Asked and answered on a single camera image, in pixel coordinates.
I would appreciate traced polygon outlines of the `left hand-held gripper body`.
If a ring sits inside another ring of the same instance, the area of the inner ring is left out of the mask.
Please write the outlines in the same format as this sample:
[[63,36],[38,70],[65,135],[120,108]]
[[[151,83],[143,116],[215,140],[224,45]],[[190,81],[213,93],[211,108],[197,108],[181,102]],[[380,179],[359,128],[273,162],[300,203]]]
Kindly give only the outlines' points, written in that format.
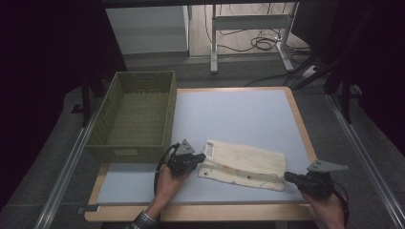
[[167,166],[175,177],[181,177],[194,170],[192,168],[194,160],[197,160],[195,150],[184,139],[170,155]]

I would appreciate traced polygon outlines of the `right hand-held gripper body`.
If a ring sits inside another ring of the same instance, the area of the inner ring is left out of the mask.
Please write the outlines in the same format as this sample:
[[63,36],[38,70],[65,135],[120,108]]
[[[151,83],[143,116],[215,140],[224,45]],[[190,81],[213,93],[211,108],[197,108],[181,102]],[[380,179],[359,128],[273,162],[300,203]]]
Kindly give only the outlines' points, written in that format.
[[307,170],[305,175],[298,175],[296,178],[298,189],[313,198],[328,198],[334,191],[330,173],[348,171],[349,167],[324,160],[315,160],[307,167]]

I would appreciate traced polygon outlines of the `cream knitted cloth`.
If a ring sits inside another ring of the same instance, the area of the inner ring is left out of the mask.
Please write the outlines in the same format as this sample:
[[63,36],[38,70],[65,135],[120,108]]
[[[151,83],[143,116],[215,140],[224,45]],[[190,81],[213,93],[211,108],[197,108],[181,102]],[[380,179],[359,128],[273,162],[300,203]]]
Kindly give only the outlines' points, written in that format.
[[282,192],[286,188],[286,156],[248,145],[209,139],[199,177]]

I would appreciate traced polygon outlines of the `green woven basket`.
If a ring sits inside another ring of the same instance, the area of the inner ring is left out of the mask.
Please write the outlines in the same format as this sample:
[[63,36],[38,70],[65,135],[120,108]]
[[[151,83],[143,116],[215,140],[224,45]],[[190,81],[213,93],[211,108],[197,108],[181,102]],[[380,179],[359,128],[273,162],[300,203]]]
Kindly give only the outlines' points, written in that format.
[[117,72],[85,150],[103,163],[157,163],[172,141],[173,72]]

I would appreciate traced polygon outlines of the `person's right hand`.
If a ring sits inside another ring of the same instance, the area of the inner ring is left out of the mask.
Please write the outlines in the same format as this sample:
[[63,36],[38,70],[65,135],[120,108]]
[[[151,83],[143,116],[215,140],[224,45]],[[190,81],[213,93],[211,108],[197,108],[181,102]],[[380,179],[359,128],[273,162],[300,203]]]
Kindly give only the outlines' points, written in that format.
[[345,229],[344,209],[336,195],[326,199],[316,199],[305,193],[301,195],[309,203],[315,216],[328,229]]

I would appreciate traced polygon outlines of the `person's left hand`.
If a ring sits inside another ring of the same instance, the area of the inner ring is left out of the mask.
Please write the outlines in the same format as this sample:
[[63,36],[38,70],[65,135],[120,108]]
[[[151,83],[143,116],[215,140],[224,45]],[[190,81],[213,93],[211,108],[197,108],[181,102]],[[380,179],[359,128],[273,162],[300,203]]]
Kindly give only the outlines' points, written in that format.
[[188,178],[189,174],[173,176],[171,170],[163,165],[159,171],[156,195],[146,209],[146,214],[156,219]]

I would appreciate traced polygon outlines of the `grey foam mat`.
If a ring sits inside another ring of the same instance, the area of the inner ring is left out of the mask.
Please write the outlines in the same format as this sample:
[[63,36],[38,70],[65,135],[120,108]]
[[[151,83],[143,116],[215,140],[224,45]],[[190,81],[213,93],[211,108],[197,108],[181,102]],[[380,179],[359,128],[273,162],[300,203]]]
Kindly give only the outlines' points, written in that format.
[[[201,152],[209,139],[283,153],[287,169],[303,174],[310,159],[284,90],[179,92],[172,132],[174,143],[187,140]],[[138,205],[152,200],[154,164],[113,163],[96,202]],[[178,204],[301,202],[295,185],[271,191],[199,177],[194,171],[172,199]]]

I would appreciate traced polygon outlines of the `black metal stand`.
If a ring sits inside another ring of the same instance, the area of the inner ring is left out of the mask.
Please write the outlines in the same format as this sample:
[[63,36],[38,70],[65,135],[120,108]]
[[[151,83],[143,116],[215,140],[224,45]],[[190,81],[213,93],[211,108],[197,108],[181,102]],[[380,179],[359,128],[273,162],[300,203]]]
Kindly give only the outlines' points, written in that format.
[[82,126],[86,127],[91,116],[91,107],[90,107],[90,87],[87,79],[87,75],[84,74],[81,80],[81,104],[75,104],[72,109],[72,114],[83,114]]
[[330,76],[323,86],[324,92],[334,94],[341,87],[341,115],[348,124],[352,123],[350,117],[350,100],[352,95],[352,73],[350,67],[343,63],[337,63],[330,69]]

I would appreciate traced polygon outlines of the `white power strip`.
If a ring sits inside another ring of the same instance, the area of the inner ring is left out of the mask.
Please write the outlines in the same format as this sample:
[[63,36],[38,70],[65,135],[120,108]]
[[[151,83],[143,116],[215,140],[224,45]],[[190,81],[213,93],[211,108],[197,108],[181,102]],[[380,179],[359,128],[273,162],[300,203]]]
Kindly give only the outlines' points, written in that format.
[[303,73],[302,76],[304,78],[308,78],[310,76],[312,76],[313,74],[317,73],[320,70],[320,68],[318,66],[312,65],[310,67],[308,67]]

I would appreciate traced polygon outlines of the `white cabinet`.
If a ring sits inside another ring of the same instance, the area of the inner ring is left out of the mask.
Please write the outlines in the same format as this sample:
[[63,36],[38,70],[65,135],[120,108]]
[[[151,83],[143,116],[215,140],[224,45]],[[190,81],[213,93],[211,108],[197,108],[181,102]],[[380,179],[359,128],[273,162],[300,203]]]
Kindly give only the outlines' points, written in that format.
[[122,54],[187,52],[186,6],[107,9]]

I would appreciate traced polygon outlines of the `metal floor rail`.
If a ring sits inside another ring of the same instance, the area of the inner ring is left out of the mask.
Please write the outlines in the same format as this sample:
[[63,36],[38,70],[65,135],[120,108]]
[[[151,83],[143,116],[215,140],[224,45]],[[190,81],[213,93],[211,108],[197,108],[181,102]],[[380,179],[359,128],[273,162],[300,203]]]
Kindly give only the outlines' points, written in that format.
[[405,229],[405,211],[400,206],[393,190],[385,182],[383,176],[378,172],[372,158],[370,157],[365,145],[359,138],[354,127],[341,114],[341,106],[337,98],[334,95],[327,94],[326,99],[329,101],[338,122],[340,123],[345,135],[347,136],[357,157],[359,158],[359,161],[369,177],[375,191],[379,195],[384,207],[394,222],[396,229]]
[[82,155],[85,143],[88,139],[90,129],[96,119],[96,113],[101,106],[101,99],[97,98],[91,107],[92,114],[87,124],[80,129],[74,147],[68,153],[68,157],[59,173],[57,180],[39,214],[33,229],[50,229],[59,205],[66,193],[69,183],[75,171],[75,167]]

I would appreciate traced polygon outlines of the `white desk frame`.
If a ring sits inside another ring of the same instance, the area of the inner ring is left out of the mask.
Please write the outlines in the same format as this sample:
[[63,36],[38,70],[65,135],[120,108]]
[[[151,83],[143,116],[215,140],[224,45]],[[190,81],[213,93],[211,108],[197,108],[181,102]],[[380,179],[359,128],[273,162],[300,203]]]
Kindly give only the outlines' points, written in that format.
[[286,71],[291,73],[293,71],[293,66],[286,53],[286,46],[298,5],[298,2],[294,2],[289,13],[241,16],[217,16],[216,6],[213,5],[211,19],[210,71],[212,73],[218,72],[217,31],[280,29],[283,30],[284,33],[276,40],[276,48],[281,56]]

